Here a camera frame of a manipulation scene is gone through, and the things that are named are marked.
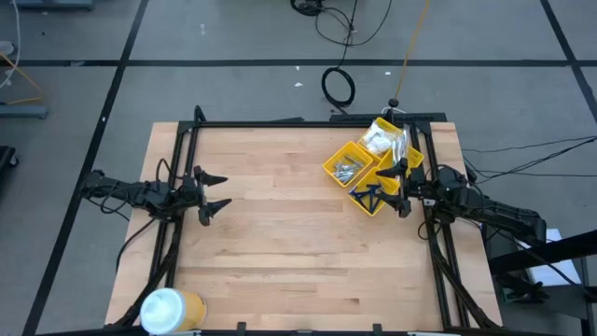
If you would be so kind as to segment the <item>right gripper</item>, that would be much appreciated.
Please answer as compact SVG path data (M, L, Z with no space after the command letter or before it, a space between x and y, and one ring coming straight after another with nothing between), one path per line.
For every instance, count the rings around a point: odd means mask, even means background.
M398 194L379 193L378 198L397 209L402 218L407 217L411 212L410 198L422 200L430 197L430 183L426 180L424 168L421 166L412 168L410 175L407 175L408 163L406 158L402 158L399 164L376 172L376 175L382 177L399 177Z

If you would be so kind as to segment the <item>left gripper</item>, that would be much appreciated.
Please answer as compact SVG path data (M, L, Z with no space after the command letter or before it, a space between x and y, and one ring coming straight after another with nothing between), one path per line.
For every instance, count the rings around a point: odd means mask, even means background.
M232 199L207 202L204 186L211 187L227 182L228 180L224 176L209 175L199 165L194 166L191 174L184 174L181 177L181 185L176 190L178 207L189 208L197 206L199 208L199 222L204 227L209 226L209 217L213 217L218 211L231 203Z

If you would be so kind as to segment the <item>yellow canister with white lid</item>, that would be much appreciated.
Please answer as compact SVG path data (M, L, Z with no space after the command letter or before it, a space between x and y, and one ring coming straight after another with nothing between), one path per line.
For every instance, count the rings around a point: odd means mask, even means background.
M142 328L165 335L195 329L207 316L207 304L195 292L160 288L151 292L140 309Z

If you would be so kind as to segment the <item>black metal table frame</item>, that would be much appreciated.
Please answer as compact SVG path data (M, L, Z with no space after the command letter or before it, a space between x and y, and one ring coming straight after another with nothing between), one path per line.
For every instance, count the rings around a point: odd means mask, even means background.
M174 284L200 293L201 329L436 331L435 275L419 203L409 217L370 217L323 170L362 126L207 122L194 161L226 182L228 205L202 226L186 213Z

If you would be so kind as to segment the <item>black metal stand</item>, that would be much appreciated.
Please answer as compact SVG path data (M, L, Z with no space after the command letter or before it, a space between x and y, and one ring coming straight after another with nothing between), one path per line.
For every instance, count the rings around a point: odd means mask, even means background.
M580 304L587 311L586 317L580 317L584 336L597 336L597 322L592 318L592 306L597 304L597 286L588 286L581 278L575 283L569 276L556 267L557 262L579 259L586 267L585 257L597 255L597 230L589 231L560 241L526 248L514 238L503 235L503 238L515 245L518 250L489 260L490 271L493 275L505 276L512 272L527 270L534 267L547 266L560 276L568 290L575 290Z

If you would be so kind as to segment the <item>yellow plastic basket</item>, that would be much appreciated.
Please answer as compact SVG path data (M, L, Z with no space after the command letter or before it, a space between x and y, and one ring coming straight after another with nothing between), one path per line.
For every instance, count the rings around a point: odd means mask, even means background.
M412 170L418 168L423 162L424 155L412 146L409 146L408 157L402 159L398 165L402 166L402 175L391 178L409 177ZM393 167L392 149L388 150L382 160L377 164L379 170Z
M354 159L357 159L362 162L366 162L368 165L364 169L362 173L364 173L367 168L371 166L373 163L373 159L367 154L367 152L362 149L359 145L357 145L353 141L349 141L346 143L342 148L340 148L335 154L333 154L324 164L323 169L324 171L341 187L348 187L354 179L357 178L353 177L353 179L346 185L341 184L341 182L333 175L335 172L335 165L338 161L342 160L344 156L351 156Z
M374 120L372 121L372 123L371 123L371 125L369 126L369 128L370 128L370 127L373 127L373 128L378 128L378 127L377 127L377 123L380 123L380 124L386 124L386 125L392 124L391 122L389 122L389 121L387 121L387 120L385 120L385 119L383 119L383 118L376 118L376 119L374 119ZM362 136L361 136L361 138L358 140L357 144L358 144L359 146L361 146L361 147L362 147L362 148L363 148L363 149L364 149L364 150L365 150L365 151L366 151L368 154L371 154L371 155L372 155L372 156L373 156L375 159L377 159L377 160L380 160L382 157L380 157L380 156L376 156L376 155L372 154L371 152L369 152L369 151L368 151L368 150L365 148L365 146L364 146L364 143L362 142L362 137L363 137L363 135L362 135Z
M399 190L399 186L400 183L393 178L390 177L382 177L382 176L378 176L376 175L376 172L379 171L378 168L374 167L372 168L368 173L366 173L357 183L354 187L357 187L358 191L361 190L366 190L368 188L368 185L382 185L383 190L385 193L387 194L391 194L391 195L396 195L398 193ZM370 212L368 212L367 210L365 210L355 199L355 197L351 196L349 194L348 191L348 196L351 199L351 201L362 211L364 211L367 215L369 215L370 217L374 217L376 216L379 211L383 208L384 202L381 201L377 210L371 214Z

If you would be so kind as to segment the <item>white box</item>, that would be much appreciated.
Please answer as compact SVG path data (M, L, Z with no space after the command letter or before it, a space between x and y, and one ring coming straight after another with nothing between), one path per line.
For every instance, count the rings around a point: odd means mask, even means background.
M562 239L558 229L547 229L547 242L558 242ZM574 263L570 260L563 260L553 264L553 266L569 278L573 283L580 285L581 279L576 270ZM556 271L548 265L541 265L530 268L527 273L533 283L541 282L544 287L559 287L569 285Z

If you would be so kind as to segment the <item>clear bag of white cotton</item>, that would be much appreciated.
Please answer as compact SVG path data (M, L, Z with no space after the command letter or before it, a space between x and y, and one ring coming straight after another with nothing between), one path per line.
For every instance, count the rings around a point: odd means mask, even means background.
M368 143L368 150L372 154L382 157L385 152L392 149L392 142L387 138L374 138Z
M389 124L377 123L378 131L374 137L374 142L379 148L388 148L399 137L402 136L403 131L396 126Z
M363 135L362 142L365 148L373 154L380 154L388 148L385 132L379 128L370 127Z

